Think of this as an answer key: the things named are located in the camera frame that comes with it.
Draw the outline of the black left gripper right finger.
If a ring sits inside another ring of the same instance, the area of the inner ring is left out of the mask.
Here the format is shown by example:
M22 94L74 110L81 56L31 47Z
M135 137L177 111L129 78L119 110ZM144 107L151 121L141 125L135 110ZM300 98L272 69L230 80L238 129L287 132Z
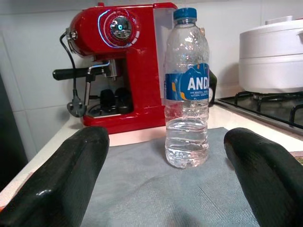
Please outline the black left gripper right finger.
M303 166L280 144L246 128L229 130L226 155L261 227L303 225Z

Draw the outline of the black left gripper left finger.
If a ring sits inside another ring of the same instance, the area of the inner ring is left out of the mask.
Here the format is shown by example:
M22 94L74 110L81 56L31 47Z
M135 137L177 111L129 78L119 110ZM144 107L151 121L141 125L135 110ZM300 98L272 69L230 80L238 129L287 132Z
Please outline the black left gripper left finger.
M83 128L24 183L0 213L2 227L79 227L109 149L103 127Z

